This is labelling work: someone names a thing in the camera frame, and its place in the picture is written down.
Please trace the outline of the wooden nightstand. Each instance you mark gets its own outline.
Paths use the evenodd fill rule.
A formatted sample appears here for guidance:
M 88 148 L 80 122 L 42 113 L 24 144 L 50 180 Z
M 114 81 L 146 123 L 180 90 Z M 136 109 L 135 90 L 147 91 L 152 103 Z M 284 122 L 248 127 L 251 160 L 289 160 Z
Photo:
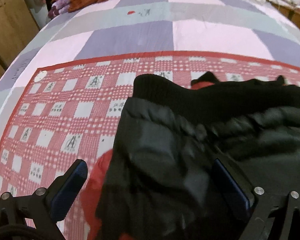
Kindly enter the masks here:
M 281 1 L 267 0 L 280 14 L 285 16 L 297 28 L 300 29 L 300 9 L 296 9 L 289 4 L 285 5 Z

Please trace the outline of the red and black jacket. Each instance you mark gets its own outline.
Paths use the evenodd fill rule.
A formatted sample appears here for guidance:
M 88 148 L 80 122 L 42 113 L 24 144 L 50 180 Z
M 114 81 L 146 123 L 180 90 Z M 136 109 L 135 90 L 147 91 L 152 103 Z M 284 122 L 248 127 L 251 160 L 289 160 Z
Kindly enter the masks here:
M 138 76 L 82 193 L 88 239 L 223 239 L 217 157 L 271 192 L 300 193 L 300 87 L 282 76 L 221 82 L 207 72 L 189 89 Z

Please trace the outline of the wooden wardrobe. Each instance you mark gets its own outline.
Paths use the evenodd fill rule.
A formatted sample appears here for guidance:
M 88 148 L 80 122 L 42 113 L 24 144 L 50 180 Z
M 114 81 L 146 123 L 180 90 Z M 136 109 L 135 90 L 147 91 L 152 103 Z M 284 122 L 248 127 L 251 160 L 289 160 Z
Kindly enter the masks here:
M 25 0 L 0 0 L 0 78 L 38 32 Z

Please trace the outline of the pastel checkered bed quilt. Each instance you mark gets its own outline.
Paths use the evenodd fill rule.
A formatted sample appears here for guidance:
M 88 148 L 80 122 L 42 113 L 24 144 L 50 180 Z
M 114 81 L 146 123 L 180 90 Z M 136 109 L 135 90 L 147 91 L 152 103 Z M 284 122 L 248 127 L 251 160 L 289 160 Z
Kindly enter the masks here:
M 0 139 L 37 69 L 169 50 L 215 51 L 300 67 L 300 30 L 265 0 L 108 0 L 60 15 L 0 79 Z

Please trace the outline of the red checkered mat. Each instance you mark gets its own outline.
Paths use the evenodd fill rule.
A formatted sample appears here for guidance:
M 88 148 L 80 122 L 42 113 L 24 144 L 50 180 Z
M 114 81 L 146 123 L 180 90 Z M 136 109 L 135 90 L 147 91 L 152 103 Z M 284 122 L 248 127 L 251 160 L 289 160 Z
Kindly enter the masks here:
M 183 87 L 211 72 L 221 82 L 252 79 L 300 87 L 300 68 L 248 56 L 163 51 L 77 60 L 37 70 L 22 92 L 0 139 L 0 196 L 48 188 L 81 159 L 88 176 L 65 219 L 65 239 L 88 239 L 82 193 L 102 154 L 111 150 L 121 109 L 134 80 L 154 74 Z

